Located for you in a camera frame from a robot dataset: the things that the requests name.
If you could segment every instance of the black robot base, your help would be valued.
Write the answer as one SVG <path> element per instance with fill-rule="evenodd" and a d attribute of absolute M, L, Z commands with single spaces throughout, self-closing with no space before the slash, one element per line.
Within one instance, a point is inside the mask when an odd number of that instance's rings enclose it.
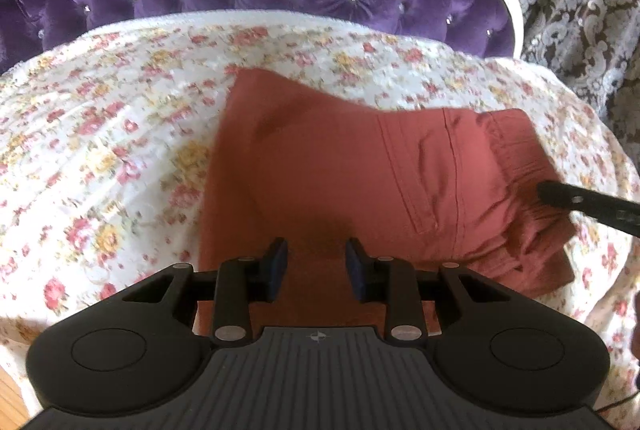
<path fill-rule="evenodd" d="M 250 302 L 276 298 L 278 239 L 261 257 L 194 272 L 177 263 L 50 327 L 27 356 L 44 411 L 25 430 L 610 430 L 592 405 L 609 370 L 586 326 L 481 275 L 416 271 L 346 245 L 370 327 L 267 327 Z M 215 300 L 210 336 L 192 328 Z M 422 301 L 442 333 L 429 336 Z"/>

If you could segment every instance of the black cable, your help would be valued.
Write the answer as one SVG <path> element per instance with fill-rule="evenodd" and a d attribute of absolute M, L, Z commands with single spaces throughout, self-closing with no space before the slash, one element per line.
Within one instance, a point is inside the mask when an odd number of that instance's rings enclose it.
<path fill-rule="evenodd" d="M 625 399 L 622 399 L 620 401 L 616 401 L 615 403 L 604 405 L 602 408 L 597 409 L 595 412 L 598 413 L 598 414 L 601 414 L 602 412 L 606 412 L 607 410 L 611 410 L 612 408 L 615 408 L 617 406 L 620 406 L 620 405 L 622 405 L 624 403 L 627 403 L 627 402 L 631 401 L 638 394 L 640 394 L 640 390 L 638 390 L 635 394 L 632 394 L 629 397 L 625 397 Z"/>

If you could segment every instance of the floral bedspread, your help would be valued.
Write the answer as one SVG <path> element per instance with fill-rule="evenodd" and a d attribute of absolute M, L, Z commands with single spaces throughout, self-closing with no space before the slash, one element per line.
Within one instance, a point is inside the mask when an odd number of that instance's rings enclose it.
<path fill-rule="evenodd" d="M 0 365 L 32 415 L 39 405 L 24 357 L 39 332 L 176 261 L 197 266 L 209 146 L 241 66 L 384 110 L 521 108 L 564 181 L 640 202 L 618 141 L 546 68 L 276 12 L 99 29 L 0 77 Z M 640 244 L 580 214 L 572 220 L 576 280 L 540 301 L 609 347 L 602 406 L 634 391 Z M 640 400 L 606 417 L 635 430 Z"/>

